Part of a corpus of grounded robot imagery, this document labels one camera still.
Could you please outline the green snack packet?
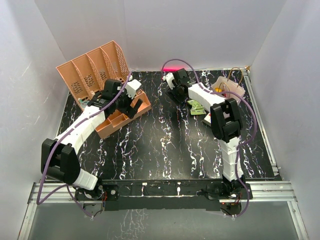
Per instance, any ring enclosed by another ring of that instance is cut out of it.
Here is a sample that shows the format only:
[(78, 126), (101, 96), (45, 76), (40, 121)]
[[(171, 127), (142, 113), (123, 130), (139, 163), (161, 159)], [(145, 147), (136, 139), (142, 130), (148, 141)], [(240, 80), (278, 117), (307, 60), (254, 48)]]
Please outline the green snack packet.
[(204, 107), (199, 102), (197, 102), (196, 100), (190, 99), (190, 100), (187, 101), (187, 103), (191, 106), (190, 114), (192, 116), (205, 115), (206, 114), (206, 111), (205, 111)]

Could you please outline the yellow snack bar packet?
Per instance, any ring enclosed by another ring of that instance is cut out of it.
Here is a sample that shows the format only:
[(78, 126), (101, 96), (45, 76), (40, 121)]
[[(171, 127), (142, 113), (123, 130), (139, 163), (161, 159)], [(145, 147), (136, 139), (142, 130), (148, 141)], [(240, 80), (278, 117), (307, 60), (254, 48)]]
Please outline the yellow snack bar packet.
[(221, 93), (221, 92), (224, 91), (224, 87), (223, 86), (215, 87), (214, 91), (217, 92), (217, 93)]

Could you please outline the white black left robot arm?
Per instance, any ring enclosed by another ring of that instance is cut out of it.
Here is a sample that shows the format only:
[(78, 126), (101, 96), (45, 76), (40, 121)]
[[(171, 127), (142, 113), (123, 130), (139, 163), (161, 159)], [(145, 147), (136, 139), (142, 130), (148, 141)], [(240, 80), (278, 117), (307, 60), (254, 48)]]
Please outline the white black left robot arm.
[(87, 138), (111, 114), (119, 111), (132, 119), (137, 114), (142, 100), (134, 103), (141, 83), (128, 78), (124, 83), (108, 79), (104, 88), (94, 94), (82, 114), (63, 133), (54, 139), (47, 138), (41, 146), (41, 173), (65, 184), (85, 189), (93, 200), (103, 195), (98, 177), (83, 170), (78, 152)]

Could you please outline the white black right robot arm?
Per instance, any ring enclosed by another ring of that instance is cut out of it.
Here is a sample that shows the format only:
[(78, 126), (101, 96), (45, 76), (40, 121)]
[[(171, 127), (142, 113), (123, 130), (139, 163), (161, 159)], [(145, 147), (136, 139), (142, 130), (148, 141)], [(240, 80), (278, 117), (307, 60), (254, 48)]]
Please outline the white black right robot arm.
[(208, 195), (226, 196), (230, 199), (240, 194), (245, 183), (239, 150), (243, 123), (237, 101), (214, 94), (203, 83), (192, 81), (184, 68), (162, 77), (167, 83), (166, 94), (176, 104), (195, 100), (210, 114), (210, 128), (222, 151), (222, 182), (207, 190)]

